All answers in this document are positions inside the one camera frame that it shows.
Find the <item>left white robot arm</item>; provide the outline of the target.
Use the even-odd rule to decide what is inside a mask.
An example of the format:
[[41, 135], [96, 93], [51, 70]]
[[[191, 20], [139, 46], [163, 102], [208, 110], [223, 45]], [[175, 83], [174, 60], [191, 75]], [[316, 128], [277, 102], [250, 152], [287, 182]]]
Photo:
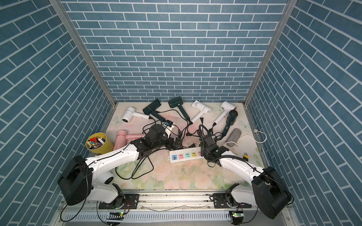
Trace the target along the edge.
[[173, 138], [170, 136], [173, 128], [173, 125], [156, 124], [144, 137], [115, 151], [89, 158], [78, 155], [71, 159], [58, 178], [58, 186], [67, 205], [84, 201], [123, 204], [121, 188], [112, 182], [101, 182], [100, 178], [120, 165], [146, 158], [163, 147], [168, 150], [173, 148]]

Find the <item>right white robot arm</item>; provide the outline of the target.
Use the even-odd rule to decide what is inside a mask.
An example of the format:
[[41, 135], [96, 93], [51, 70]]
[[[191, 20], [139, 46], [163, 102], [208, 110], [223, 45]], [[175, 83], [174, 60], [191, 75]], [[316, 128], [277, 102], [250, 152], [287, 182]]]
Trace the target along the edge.
[[258, 167], [247, 157], [238, 157], [228, 148], [218, 146], [210, 135], [200, 138], [201, 155], [209, 162], [228, 169], [244, 179], [252, 189], [233, 184], [225, 191], [224, 201], [232, 208], [242, 203], [256, 206], [265, 216], [274, 219], [286, 206], [294, 201], [294, 196], [286, 188], [280, 175], [273, 167]]

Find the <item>white power strip coloured sockets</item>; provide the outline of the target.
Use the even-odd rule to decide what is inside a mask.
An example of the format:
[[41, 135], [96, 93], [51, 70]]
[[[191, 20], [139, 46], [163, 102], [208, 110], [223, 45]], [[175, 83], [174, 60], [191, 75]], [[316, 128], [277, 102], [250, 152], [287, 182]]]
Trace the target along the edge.
[[169, 152], [168, 160], [170, 163], [178, 163], [189, 160], [202, 159], [199, 148], [180, 149]]

